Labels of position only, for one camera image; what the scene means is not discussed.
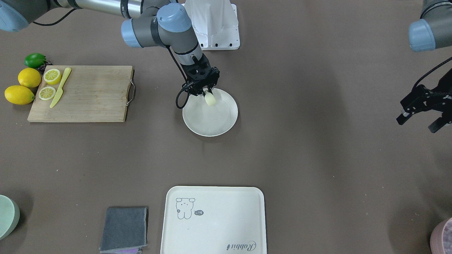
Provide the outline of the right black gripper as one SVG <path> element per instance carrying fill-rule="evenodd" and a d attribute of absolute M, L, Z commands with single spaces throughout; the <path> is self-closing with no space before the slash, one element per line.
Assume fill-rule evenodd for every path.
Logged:
<path fill-rule="evenodd" d="M 218 82 L 220 71 L 217 67 L 210 66 L 208 58 L 201 58 L 193 65 L 182 65 L 182 70 L 187 76 L 186 83 L 182 85 L 184 91 L 194 96 L 215 95 L 216 88 L 214 86 Z"/>

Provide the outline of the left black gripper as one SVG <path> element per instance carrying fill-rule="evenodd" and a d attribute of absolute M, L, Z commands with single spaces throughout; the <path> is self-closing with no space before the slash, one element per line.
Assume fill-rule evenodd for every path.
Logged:
<path fill-rule="evenodd" d="M 404 125 L 413 114 L 436 110 L 442 113 L 442 117 L 437 118 L 428 126 L 431 133 L 436 133 L 441 128 L 451 124 L 451 81 L 452 70 L 450 69 L 439 79 L 438 85 L 433 89 L 428 89 L 424 85 L 417 85 L 401 100 L 400 104 L 403 111 L 397 117 L 397 123 Z"/>

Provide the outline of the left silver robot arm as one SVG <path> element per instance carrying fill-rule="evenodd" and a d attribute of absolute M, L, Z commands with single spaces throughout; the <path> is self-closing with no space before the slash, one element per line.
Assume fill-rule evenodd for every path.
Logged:
<path fill-rule="evenodd" d="M 450 47 L 452 44 L 452 3 L 450 0 L 425 0 L 418 21 L 409 26 L 408 37 L 412 51 L 415 53 Z M 441 116 L 428 126 L 431 133 L 436 133 L 452 122 L 452 71 L 439 79 L 433 89 L 428 89 L 420 82 L 446 63 L 441 62 L 420 77 L 412 90 L 400 104 L 402 113 L 397 117 L 399 125 L 405 124 L 413 115 L 422 111 L 438 111 Z"/>

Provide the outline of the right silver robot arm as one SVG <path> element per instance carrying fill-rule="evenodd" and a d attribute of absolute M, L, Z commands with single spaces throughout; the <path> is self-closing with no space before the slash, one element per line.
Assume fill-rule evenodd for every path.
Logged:
<path fill-rule="evenodd" d="M 122 16 L 121 35 L 127 45 L 174 52 L 185 74 L 182 91 L 205 96 L 218 82 L 218 68 L 210 66 L 186 9 L 176 0 L 2 0 L 1 30 L 20 31 L 55 8 Z"/>

